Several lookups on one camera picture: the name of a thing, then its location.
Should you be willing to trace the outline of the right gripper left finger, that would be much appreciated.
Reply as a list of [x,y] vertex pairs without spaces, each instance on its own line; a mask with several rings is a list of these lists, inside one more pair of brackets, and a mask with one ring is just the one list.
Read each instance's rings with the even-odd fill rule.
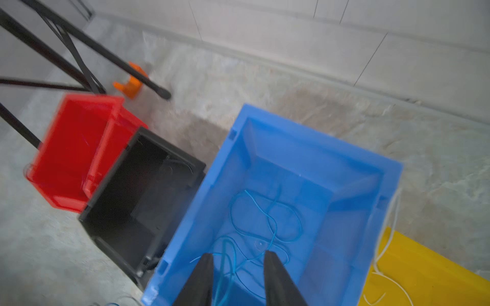
[[205,253],[193,269],[173,306],[211,306],[213,299],[214,258]]

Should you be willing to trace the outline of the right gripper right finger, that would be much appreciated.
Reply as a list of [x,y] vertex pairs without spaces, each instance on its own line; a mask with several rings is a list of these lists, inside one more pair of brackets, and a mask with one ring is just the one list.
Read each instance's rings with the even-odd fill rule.
[[264,255],[264,288],[266,306],[307,306],[278,255],[272,251]]

